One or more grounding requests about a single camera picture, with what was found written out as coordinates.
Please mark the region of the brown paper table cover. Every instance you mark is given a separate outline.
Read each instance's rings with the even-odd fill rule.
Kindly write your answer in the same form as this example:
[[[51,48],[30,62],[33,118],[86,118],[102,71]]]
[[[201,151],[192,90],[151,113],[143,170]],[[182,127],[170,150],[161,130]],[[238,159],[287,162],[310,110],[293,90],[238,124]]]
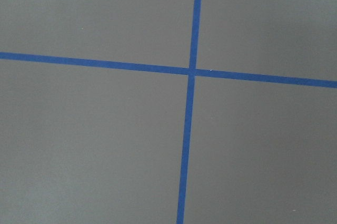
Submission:
[[[336,223],[336,0],[1,0],[1,223]]]

